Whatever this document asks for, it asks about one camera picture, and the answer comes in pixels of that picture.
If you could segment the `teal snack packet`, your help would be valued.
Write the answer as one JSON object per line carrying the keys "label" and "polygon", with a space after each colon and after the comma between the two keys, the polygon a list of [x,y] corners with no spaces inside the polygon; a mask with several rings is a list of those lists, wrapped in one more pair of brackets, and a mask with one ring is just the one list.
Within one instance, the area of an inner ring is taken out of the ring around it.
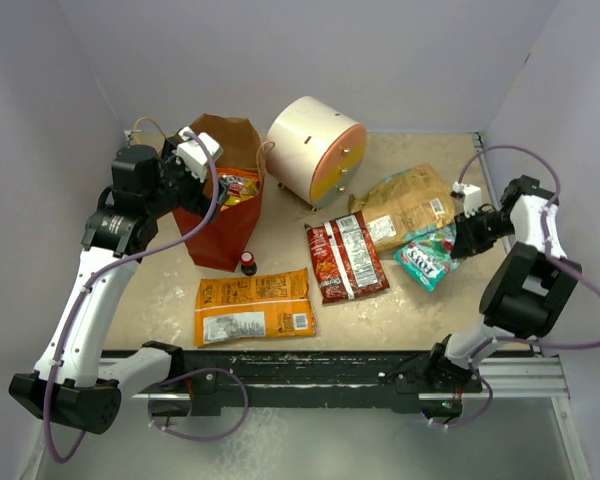
{"label": "teal snack packet", "polygon": [[445,226],[408,242],[395,252],[394,259],[420,286],[433,292],[462,263],[451,257],[455,240],[455,226]]}

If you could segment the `red Doritos bag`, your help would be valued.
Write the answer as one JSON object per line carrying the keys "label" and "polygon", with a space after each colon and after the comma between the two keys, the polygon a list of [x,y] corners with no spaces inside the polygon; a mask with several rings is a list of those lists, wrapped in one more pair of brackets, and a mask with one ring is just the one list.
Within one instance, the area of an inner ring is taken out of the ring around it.
{"label": "red Doritos bag", "polygon": [[318,226],[304,225],[322,304],[374,296],[389,280],[360,212]]}

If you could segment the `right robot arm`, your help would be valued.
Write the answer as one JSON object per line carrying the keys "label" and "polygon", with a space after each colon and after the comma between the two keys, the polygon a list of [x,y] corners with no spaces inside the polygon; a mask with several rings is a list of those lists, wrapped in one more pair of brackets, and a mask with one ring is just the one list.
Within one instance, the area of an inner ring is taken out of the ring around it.
{"label": "right robot arm", "polygon": [[456,239],[451,258],[464,260],[484,253],[508,236],[515,242],[488,283],[479,303],[482,320],[447,336],[431,350],[424,369],[426,383],[436,391],[466,385],[479,362],[507,343],[540,339],[554,327],[577,280],[548,260],[550,254],[577,272],[567,260],[555,224],[554,193],[537,179],[523,175],[504,190],[499,210],[477,205],[473,185],[454,186],[452,195],[471,198],[474,210],[455,217]]}

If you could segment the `large orange snack bag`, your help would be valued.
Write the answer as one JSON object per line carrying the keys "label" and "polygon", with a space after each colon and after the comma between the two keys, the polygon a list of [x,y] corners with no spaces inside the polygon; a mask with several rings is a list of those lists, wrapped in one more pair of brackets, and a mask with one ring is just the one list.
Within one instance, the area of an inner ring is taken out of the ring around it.
{"label": "large orange snack bag", "polygon": [[197,347],[315,335],[306,269],[200,281],[194,309],[193,342]]}

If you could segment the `tan paper snack bag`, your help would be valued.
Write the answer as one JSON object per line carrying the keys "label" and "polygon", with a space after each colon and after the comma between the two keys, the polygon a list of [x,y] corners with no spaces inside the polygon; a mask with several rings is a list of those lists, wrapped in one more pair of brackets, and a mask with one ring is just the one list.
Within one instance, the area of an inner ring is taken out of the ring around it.
{"label": "tan paper snack bag", "polygon": [[349,211],[360,212],[379,252],[454,223],[450,187],[429,164],[393,174],[362,197],[349,197]]}

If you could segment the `orange white snack bag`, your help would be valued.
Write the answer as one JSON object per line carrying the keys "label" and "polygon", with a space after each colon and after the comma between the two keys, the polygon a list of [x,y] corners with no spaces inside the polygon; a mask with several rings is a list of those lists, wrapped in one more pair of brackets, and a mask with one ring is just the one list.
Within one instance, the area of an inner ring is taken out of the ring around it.
{"label": "orange white snack bag", "polygon": [[222,211],[251,200],[259,194],[260,176],[256,171],[220,168],[218,176],[228,187],[227,199],[221,207]]}

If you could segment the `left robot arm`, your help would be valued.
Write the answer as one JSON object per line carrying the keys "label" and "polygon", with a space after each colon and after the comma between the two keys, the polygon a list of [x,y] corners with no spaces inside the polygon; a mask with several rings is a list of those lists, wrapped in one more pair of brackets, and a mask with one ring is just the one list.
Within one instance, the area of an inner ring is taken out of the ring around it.
{"label": "left robot arm", "polygon": [[209,168],[222,155],[207,133],[185,127],[157,152],[149,145],[127,145],[111,164],[113,182],[89,217],[81,240],[79,268],[51,341],[32,372],[16,373],[9,395],[42,420],[78,431],[102,434],[121,404],[157,385],[164,392],[186,378],[181,348],[144,343],[111,367],[100,357],[119,301],[163,216],[183,208],[209,223],[227,198],[225,183]]}

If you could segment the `red brown paper bag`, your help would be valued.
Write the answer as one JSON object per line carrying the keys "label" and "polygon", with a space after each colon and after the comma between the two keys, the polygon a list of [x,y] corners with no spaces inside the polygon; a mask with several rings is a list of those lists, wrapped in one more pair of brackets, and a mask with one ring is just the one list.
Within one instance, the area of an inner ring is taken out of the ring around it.
{"label": "red brown paper bag", "polygon": [[220,168],[256,171],[260,176],[259,194],[246,202],[220,212],[196,236],[185,242],[189,256],[200,266],[232,272],[247,250],[247,243],[260,218],[264,184],[265,155],[274,146],[263,142],[245,118],[203,114],[190,127],[196,134],[206,132],[223,148],[216,161]]}

